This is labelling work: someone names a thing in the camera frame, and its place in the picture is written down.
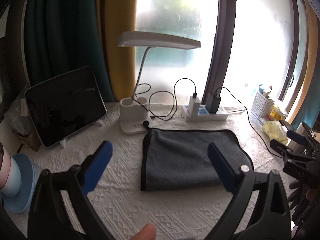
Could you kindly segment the person's thumb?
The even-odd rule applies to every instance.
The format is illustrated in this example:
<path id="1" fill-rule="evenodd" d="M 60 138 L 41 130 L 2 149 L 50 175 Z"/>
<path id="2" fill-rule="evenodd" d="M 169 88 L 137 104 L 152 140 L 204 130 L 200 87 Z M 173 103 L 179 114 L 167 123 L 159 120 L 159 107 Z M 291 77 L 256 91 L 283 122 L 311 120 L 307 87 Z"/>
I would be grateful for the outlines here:
<path id="1" fill-rule="evenodd" d="M 131 240 L 155 240 L 156 227 L 153 224 L 146 224 L 140 232 L 130 238 Z"/>

